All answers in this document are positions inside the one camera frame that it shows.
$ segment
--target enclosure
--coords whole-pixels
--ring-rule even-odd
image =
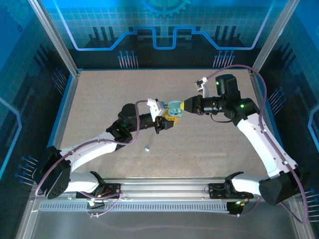
[[[317,0],[1,1],[0,237],[247,238],[250,233],[257,238],[317,238],[318,12]],[[52,202],[34,197],[34,160],[47,147],[65,148],[94,138],[117,120],[127,103],[184,101],[199,94],[195,81],[236,64],[262,75],[267,86],[265,123],[309,173],[306,226],[265,202],[238,221],[200,210],[119,207],[96,222],[74,194]],[[219,74],[234,75],[241,96],[261,108],[265,88],[256,73],[231,67]],[[214,79],[207,86],[210,96],[216,96]],[[146,106],[140,110],[148,112]],[[173,129],[160,134],[143,130],[134,145],[77,169],[90,171],[123,184],[132,204],[163,207],[211,203],[202,188],[207,183],[222,182],[238,171],[266,173],[254,147],[232,123],[187,112]],[[129,200],[119,205],[129,205]],[[302,218],[300,195],[286,203]],[[51,204],[79,204],[80,209],[45,208]]]

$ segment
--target glass panel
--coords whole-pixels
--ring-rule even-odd
[[[43,0],[78,68],[252,66],[284,0]]]
[[[284,148],[311,173],[305,190],[314,188],[316,194],[319,191],[318,3],[318,0],[300,1],[261,70]],[[318,233],[318,223],[312,225]]]
[[[0,231],[15,238],[69,72],[28,1],[0,5]]]

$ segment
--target black mounting plate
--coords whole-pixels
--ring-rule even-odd
[[[210,199],[253,199],[254,195],[251,193],[236,192],[231,197],[226,196],[224,183],[210,183],[207,186]]]
[[[105,193],[102,196],[102,197],[105,197],[105,196],[108,196],[108,195],[116,194],[117,190],[118,190],[118,192],[121,191],[121,184],[120,183],[106,183],[106,184],[103,185],[103,190],[102,191],[99,191],[99,192],[93,191],[92,196],[94,195],[94,197],[96,197],[99,194],[104,194]],[[111,197],[111,198],[117,199],[117,198],[119,198],[119,196],[120,195],[117,195],[117,196],[114,196],[114,197]],[[86,197],[83,194],[77,192],[76,193],[76,198],[88,198],[88,197]]]

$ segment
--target beige work surface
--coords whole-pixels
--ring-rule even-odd
[[[166,104],[197,95],[195,80],[212,70],[131,70],[81,72],[62,147],[77,145],[108,128],[127,103],[147,98]],[[237,78],[242,98],[256,96],[247,70],[226,70]],[[215,79],[208,82],[217,96]],[[141,105],[140,113],[148,113]],[[226,120],[215,116],[216,120]],[[102,177],[214,177],[244,171],[266,175],[266,169],[248,139],[232,123],[216,123],[209,116],[184,112],[178,124],[159,134],[142,130],[135,144],[105,154],[79,167]]]

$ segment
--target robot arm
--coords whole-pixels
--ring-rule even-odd
[[[164,102],[158,100],[148,99],[147,105],[150,107],[150,113],[139,116],[140,130],[153,127],[158,134],[163,129],[175,126],[181,116],[181,112],[169,107],[170,104],[166,107]],[[118,120],[99,136],[61,150],[54,146],[47,148],[32,177],[39,184],[48,169],[59,159],[66,157],[45,179],[41,186],[42,192],[48,199],[56,198],[63,192],[92,193],[98,186],[102,186],[102,178],[95,172],[76,173],[74,170],[94,158],[121,149],[125,145],[116,142],[131,142],[131,133],[137,131],[137,128],[135,105],[126,104],[118,114]]]
[[[275,137],[263,122],[264,129],[259,124],[259,109],[251,99],[241,99],[237,80],[233,75],[216,77],[219,97],[191,97],[181,104],[181,109],[198,115],[216,115],[224,113],[240,131],[248,138],[263,161],[267,176],[252,176],[243,172],[232,174],[225,179],[228,195],[235,192],[248,192],[261,195],[265,201],[275,205],[299,192],[297,183],[286,164],[290,164],[298,177],[302,179],[297,163],[291,159],[277,142]],[[281,159],[266,138],[270,139],[284,155]]]

